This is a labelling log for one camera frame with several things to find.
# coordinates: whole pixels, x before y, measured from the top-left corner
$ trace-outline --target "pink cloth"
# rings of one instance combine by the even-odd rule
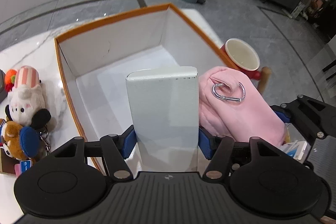
[[[223,101],[212,94],[214,84],[224,83],[227,88],[218,87],[220,95],[242,97],[239,82],[246,95],[242,102]],[[212,135],[227,135],[238,142],[248,142],[258,136],[274,146],[285,138],[285,124],[242,72],[215,67],[199,77],[199,123]]]

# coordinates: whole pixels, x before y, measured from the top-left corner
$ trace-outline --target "stuffed toy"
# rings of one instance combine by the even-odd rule
[[[51,115],[45,108],[37,70],[23,66],[16,75],[14,72],[11,75],[8,79],[15,78],[15,82],[12,91],[8,92],[9,105],[5,109],[8,120],[36,130],[44,127]]]
[[[1,142],[5,153],[17,160],[32,160],[40,151],[40,137],[31,127],[23,127],[16,122],[0,119]]]

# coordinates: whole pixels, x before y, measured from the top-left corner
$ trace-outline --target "red mug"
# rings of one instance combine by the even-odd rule
[[[238,38],[230,38],[221,47],[229,58],[239,67],[239,70],[248,78],[260,80],[260,59],[257,52],[245,41]]]

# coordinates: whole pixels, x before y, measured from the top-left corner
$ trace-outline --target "silver carabiner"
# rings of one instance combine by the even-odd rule
[[[45,149],[47,155],[50,154],[50,149],[51,149],[49,142],[46,140],[48,135],[49,135],[48,127],[47,127],[47,125],[45,125],[42,128],[42,130],[40,131],[40,140],[43,142],[44,149]]]
[[[241,90],[243,91],[243,96],[242,98],[235,98],[235,97],[226,97],[224,95],[219,95],[216,91],[216,88],[219,87],[219,86],[227,86],[225,85],[224,83],[219,83],[219,84],[214,84],[212,86],[212,94],[218,98],[218,99],[221,99],[221,100],[224,100],[224,101],[234,101],[234,102],[242,102],[245,98],[245,88],[243,86],[242,83],[239,82],[239,86],[241,88]]]

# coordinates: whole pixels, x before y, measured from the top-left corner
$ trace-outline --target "blue plush hat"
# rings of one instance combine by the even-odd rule
[[[40,147],[40,138],[38,133],[31,127],[23,127],[20,130],[20,146],[28,158],[37,155]]]

